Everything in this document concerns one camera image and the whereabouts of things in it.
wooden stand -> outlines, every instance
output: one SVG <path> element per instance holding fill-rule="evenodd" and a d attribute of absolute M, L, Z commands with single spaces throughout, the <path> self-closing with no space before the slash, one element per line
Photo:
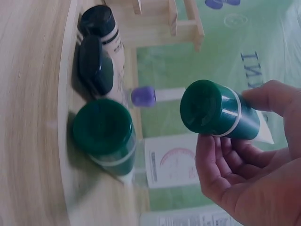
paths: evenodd
<path fill-rule="evenodd" d="M 125 47 L 138 48 L 192 42 L 199 51 L 204 31 L 195 0 L 185 0 L 188 20 L 178 20 L 175 0 L 141 0 L 140 15 L 132 2 L 106 0 L 111 7 Z"/>

dark green cap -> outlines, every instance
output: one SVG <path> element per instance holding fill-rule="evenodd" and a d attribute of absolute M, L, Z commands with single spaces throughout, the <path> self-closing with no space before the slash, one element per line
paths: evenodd
<path fill-rule="evenodd" d="M 185 91 L 180 114 L 184 125 L 192 132 L 220 135 L 234 124 L 238 111 L 237 99 L 233 92 L 209 80 L 198 80 Z"/>
<path fill-rule="evenodd" d="M 127 153 L 119 152 L 126 150 L 132 132 L 130 113 L 123 105 L 110 99 L 89 102 L 73 122 L 73 136 L 77 145 L 100 160 L 101 156 L 125 156 Z"/>

white tube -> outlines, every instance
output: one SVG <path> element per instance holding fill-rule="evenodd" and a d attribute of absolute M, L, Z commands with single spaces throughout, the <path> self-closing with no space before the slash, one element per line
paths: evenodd
<path fill-rule="evenodd" d="M 172 101 L 180 100 L 183 97 L 186 88 L 174 88 L 174 89 L 159 89 L 155 90 L 156 101 Z"/>

green background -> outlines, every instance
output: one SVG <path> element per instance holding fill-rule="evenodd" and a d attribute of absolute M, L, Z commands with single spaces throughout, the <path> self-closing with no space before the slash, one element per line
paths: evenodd
<path fill-rule="evenodd" d="M 183 0 L 177 0 L 179 19 L 187 19 Z M 223 4 L 215 10 L 196 0 L 205 31 L 200 52 L 192 44 L 140 48 L 139 85 L 156 89 L 187 87 L 208 79 L 237 92 L 248 89 L 252 79 L 276 79 L 301 87 L 301 0 L 241 0 L 239 6 Z M 258 60 L 241 59 L 258 55 Z M 244 65 L 261 65 L 262 78 L 247 80 Z M 158 103 L 142 109 L 144 137 L 188 133 L 179 114 L 180 101 Z M 258 144 L 264 150 L 286 146 L 282 119 L 268 113 L 275 145 Z M 169 210 L 209 204 L 199 186 L 150 190 L 152 210 Z"/>

wooden surface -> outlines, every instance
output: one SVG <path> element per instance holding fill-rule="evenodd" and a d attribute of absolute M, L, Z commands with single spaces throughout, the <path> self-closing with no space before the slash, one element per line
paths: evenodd
<path fill-rule="evenodd" d="M 0 2 L 0 226 L 135 226 L 148 208 L 145 191 L 101 172 L 68 132 L 86 98 L 74 91 L 78 17 L 95 1 Z"/>

